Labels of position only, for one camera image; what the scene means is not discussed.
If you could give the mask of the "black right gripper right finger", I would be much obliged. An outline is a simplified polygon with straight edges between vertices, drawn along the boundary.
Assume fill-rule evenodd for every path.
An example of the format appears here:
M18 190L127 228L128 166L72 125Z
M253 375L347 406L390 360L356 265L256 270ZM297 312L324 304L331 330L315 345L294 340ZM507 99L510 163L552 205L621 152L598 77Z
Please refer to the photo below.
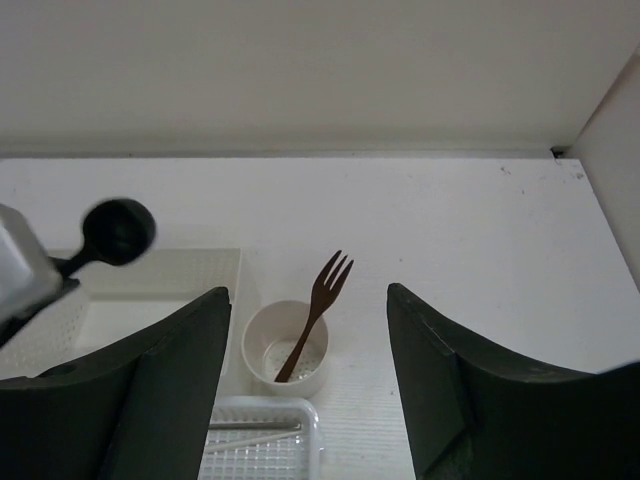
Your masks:
M405 286L387 319L419 479L635 479L639 366L571 370L509 350Z

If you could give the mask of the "brown wooden fork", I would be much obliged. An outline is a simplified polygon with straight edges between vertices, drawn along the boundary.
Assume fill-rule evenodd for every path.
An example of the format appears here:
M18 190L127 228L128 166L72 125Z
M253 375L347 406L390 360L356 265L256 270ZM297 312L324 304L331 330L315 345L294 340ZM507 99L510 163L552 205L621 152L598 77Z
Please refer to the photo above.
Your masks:
M312 285L309 313L304 329L276 375L276 383L289 381L314 325L337 300L353 265L354 260L349 260L347 255L338 250L318 274Z

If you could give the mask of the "black spoon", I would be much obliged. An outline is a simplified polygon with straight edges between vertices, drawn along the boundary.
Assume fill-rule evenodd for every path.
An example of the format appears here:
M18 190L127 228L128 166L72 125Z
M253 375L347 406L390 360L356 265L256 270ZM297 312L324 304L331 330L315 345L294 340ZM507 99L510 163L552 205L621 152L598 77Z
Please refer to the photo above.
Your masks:
M66 279L92 262L121 267L142 257L156 239L156 221L151 212L131 198L112 198L96 204L81 225L82 248L54 265Z

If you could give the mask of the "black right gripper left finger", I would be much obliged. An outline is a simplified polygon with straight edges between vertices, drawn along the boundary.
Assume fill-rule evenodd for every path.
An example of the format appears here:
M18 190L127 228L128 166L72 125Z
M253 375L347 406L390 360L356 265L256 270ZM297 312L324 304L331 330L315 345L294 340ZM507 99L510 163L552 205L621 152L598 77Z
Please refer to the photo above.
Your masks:
M216 287L104 348L2 381L2 478L197 478L230 317Z

